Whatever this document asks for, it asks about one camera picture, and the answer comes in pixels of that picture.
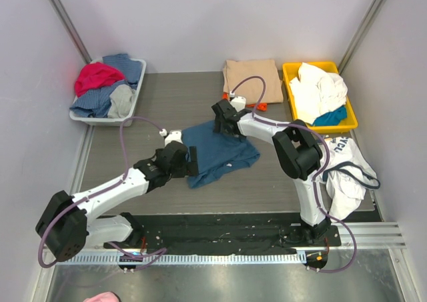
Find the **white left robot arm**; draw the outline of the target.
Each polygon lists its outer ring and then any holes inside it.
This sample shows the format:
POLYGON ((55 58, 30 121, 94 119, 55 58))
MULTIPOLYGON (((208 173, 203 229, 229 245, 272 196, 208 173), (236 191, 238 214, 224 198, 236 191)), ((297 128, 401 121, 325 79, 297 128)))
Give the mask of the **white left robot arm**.
POLYGON ((36 224, 41 238, 39 250, 47 247, 56 262, 65 262, 84 247, 107 242, 134 248, 141 243, 141 228, 128 213, 104 219, 119 204, 163 187, 170 179, 193 177, 199 173, 197 149, 172 141, 156 149, 123 175, 98 187, 69 195, 59 191, 52 196, 36 224))

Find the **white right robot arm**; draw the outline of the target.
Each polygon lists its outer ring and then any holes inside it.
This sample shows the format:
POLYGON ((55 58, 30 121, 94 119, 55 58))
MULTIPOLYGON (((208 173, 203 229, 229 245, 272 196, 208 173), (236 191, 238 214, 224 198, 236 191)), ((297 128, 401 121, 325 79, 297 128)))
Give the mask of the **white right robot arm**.
POLYGON ((300 226, 291 232, 289 244, 317 245, 331 225, 320 192, 316 173, 321 168, 323 153, 304 122, 273 121, 252 113, 237 110, 226 99, 214 104, 216 133, 234 137, 254 137, 274 146, 280 167, 293 179, 300 203, 300 226))

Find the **dark blue t-shirt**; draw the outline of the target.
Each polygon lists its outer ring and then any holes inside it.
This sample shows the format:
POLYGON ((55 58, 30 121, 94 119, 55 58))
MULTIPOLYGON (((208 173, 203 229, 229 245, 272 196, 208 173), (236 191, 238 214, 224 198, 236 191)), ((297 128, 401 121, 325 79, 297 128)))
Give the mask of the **dark blue t-shirt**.
POLYGON ((187 178, 191 189, 218 181, 223 175, 251 167, 260 152, 247 140, 214 132, 213 120, 182 131, 183 143, 197 151, 198 174, 187 178))

